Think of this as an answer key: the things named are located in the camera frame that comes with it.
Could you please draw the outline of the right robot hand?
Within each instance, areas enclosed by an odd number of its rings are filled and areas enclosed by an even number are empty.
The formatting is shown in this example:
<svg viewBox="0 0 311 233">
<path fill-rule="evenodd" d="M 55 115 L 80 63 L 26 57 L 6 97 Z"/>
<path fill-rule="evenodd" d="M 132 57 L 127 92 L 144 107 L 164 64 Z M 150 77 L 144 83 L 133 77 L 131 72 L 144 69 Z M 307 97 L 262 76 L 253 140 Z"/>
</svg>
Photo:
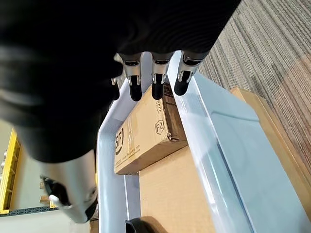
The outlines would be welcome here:
<svg viewBox="0 0 311 233">
<path fill-rule="evenodd" d="M 96 141 L 103 111 L 125 73 L 141 93 L 141 54 L 152 55 L 152 92 L 175 51 L 174 86 L 186 93 L 239 5 L 237 0 L 3 0 L 0 117 L 41 168 L 49 198 L 76 223 L 97 206 Z"/>
</svg>

